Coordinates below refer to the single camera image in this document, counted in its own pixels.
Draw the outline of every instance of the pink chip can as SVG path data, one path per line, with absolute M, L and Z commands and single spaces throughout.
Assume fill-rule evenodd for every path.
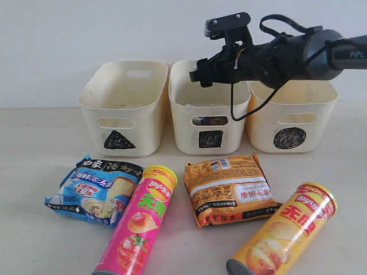
M 92 275 L 141 275 L 158 236 L 177 176 L 162 165 L 145 168 Z

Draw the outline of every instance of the basket handle hole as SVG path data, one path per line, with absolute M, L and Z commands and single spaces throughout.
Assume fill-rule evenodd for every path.
M 280 119 L 280 124 L 309 124 L 319 118 L 317 113 L 285 113 Z
M 150 70 L 128 70 L 126 72 L 129 78 L 152 78 L 153 73 Z
M 108 119 L 101 117 L 97 119 L 97 123 L 100 127 L 107 129 L 133 129 L 135 127 L 133 119 Z
M 195 126 L 224 126 L 228 124 L 228 116 L 195 116 L 192 123 Z

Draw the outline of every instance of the chip canister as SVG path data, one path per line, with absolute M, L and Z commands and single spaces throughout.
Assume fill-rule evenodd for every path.
M 150 165 L 92 275 L 142 275 L 177 186 L 168 167 Z
M 227 261 L 229 275 L 284 275 L 337 212 L 332 193 L 306 182 Z

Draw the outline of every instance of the black circle symbol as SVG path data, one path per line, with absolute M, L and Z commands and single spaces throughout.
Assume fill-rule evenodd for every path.
M 278 149 L 292 149 L 300 146 L 306 139 L 303 129 L 293 127 L 280 130 L 274 137 L 274 146 Z

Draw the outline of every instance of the white wall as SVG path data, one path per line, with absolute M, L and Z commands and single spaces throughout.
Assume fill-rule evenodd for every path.
M 1 0 L 0 108 L 77 106 L 86 82 L 112 60 L 212 56 L 224 41 L 204 37 L 205 20 L 240 11 L 252 17 L 256 44 L 271 39 L 259 30 L 271 13 L 345 37 L 367 34 L 365 0 Z M 333 84 L 340 99 L 367 99 L 367 71 L 343 72 Z

